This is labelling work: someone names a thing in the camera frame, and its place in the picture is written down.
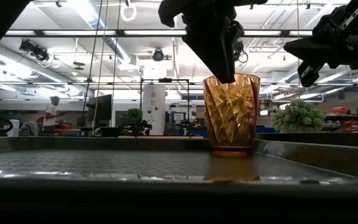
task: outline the machine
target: machine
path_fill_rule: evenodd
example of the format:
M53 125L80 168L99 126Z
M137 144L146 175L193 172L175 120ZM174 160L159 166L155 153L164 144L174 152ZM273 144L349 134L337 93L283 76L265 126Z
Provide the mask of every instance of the machine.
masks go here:
M173 18L183 13L187 25L183 41L199 56L221 83L234 81L235 44L244 34L235 21L234 6L264 4L266 0L163 0L158 10L163 24L173 27ZM301 84L311 86L327 63L331 68L350 65L358 68L358 0L335 8L323 16L313 35L288 42L284 49L303 60L298 68Z

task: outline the textured glass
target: textured glass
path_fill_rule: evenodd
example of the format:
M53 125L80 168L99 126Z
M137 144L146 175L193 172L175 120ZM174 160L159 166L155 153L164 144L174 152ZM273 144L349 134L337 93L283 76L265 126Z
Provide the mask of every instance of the textured glass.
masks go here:
M231 84L221 84L216 77L203 82L209 143L217 151L249 152L255 139L260 79L249 74L235 74L235 79Z

